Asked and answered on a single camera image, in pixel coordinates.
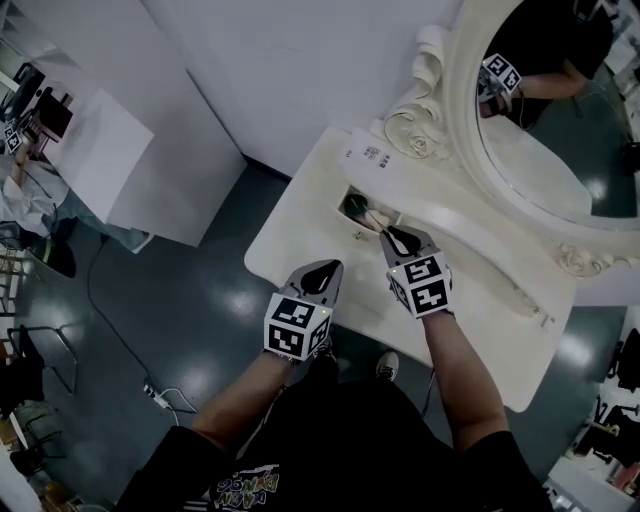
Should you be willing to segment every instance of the sneaker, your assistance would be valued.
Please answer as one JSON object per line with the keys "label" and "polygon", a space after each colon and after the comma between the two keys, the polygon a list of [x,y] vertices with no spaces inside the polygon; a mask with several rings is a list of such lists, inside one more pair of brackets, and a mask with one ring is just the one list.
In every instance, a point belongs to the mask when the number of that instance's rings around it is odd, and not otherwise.
{"label": "sneaker", "polygon": [[398,375],[398,368],[400,368],[400,359],[398,358],[398,354],[392,351],[385,352],[378,360],[376,378],[393,382],[396,375]]}
{"label": "sneaker", "polygon": [[317,359],[318,357],[330,357],[334,361],[336,361],[336,356],[333,355],[331,336],[320,343],[320,345],[318,345],[318,348],[316,348],[313,352],[313,358]]}

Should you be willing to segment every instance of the chair leg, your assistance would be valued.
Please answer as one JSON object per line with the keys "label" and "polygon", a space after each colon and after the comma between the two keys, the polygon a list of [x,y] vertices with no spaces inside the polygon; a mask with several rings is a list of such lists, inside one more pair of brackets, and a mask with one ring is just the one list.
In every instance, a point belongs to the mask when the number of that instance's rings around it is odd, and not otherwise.
{"label": "chair leg", "polygon": [[25,429],[25,430],[26,430],[26,429],[28,429],[28,428],[29,428],[29,425],[31,425],[34,421],[38,421],[39,419],[44,418],[45,416],[46,416],[46,414],[41,414],[40,416],[36,416],[35,418],[30,419],[30,420],[29,420],[29,421],[27,421],[27,423],[25,424],[24,429]]}
{"label": "chair leg", "polygon": [[56,430],[55,432],[51,432],[51,434],[47,434],[46,436],[44,436],[42,439],[38,439],[38,442],[40,444],[44,444],[44,443],[48,443],[49,441],[51,441],[54,437],[56,437],[57,435],[62,434],[61,430]]}
{"label": "chair leg", "polygon": [[[64,334],[62,333],[62,331],[60,331],[60,329],[54,329],[53,327],[47,327],[47,326],[25,327],[24,330],[27,331],[27,332],[30,332],[30,331],[53,331],[54,333],[56,333],[56,335],[58,336],[58,340],[60,341],[60,343],[62,343],[62,346],[64,346],[64,348],[67,350],[67,352],[69,352],[69,354],[71,355],[71,358],[73,359],[73,377],[72,377],[72,380],[71,380],[71,385],[69,385],[69,384],[67,384],[65,382],[65,380],[62,378],[62,375],[60,375],[60,372],[58,372],[58,370],[55,367],[47,366],[46,368],[49,368],[50,370],[53,371],[53,373],[56,374],[56,377],[58,378],[60,383],[64,386],[64,388],[67,390],[67,393],[69,393],[70,395],[74,395],[75,392],[76,392],[76,384],[77,384],[77,381],[78,381],[78,359],[76,358],[76,355],[73,352],[73,349],[71,348],[71,346],[67,342],[67,340],[66,340]],[[11,340],[11,344],[14,345],[14,350],[16,350],[15,343],[13,342],[13,333],[14,332],[19,332],[19,329],[7,329],[7,334],[9,335],[9,339]]]}

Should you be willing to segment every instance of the printed shirt graphic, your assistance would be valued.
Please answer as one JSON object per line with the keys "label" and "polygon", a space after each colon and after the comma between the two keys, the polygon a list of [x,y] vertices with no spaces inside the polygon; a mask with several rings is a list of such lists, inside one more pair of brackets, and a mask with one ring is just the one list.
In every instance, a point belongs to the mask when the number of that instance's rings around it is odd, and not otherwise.
{"label": "printed shirt graphic", "polygon": [[233,473],[209,489],[209,501],[189,501],[182,510],[241,512],[256,505],[265,505],[278,490],[278,467],[278,464],[268,464]]}

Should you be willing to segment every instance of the ornate mirror frame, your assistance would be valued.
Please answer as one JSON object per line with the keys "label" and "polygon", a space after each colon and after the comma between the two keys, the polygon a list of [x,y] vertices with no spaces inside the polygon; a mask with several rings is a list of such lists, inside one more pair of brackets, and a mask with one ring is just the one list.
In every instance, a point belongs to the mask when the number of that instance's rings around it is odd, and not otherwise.
{"label": "ornate mirror frame", "polygon": [[614,258],[640,256],[640,221],[570,214],[559,217],[515,190],[493,164],[482,141],[476,91],[480,63],[494,35],[521,0],[465,0],[444,66],[444,114],[467,172],[509,216],[570,247]]}

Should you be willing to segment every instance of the white vanity table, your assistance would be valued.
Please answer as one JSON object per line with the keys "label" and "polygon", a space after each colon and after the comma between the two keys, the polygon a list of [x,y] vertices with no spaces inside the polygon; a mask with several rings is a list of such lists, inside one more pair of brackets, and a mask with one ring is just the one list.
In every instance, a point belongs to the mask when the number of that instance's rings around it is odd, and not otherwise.
{"label": "white vanity table", "polygon": [[[357,228],[332,208],[349,186],[340,156],[350,134],[328,128],[300,167],[245,256],[254,274],[280,287],[292,270],[336,258],[345,275],[335,321],[427,365],[431,356],[420,322],[389,291],[377,240],[356,239]],[[514,411],[531,402],[553,357],[573,305],[577,281],[551,257],[536,272],[553,297],[555,322],[520,302],[512,283],[487,259],[453,237],[426,226],[452,267],[456,316]]]}
{"label": "white vanity table", "polygon": [[[377,237],[363,237],[339,205],[352,187],[399,213],[445,253],[456,317],[516,412],[533,399],[578,287],[640,256],[638,219],[591,216],[590,191],[560,156],[506,118],[479,119],[481,62],[519,4],[467,0],[453,34],[421,30],[415,86],[370,133],[328,128],[245,256],[278,287],[300,266],[341,260],[335,321],[431,365],[420,323],[388,289]],[[499,136],[488,136],[491,124]],[[393,165],[367,162],[359,137]]]}

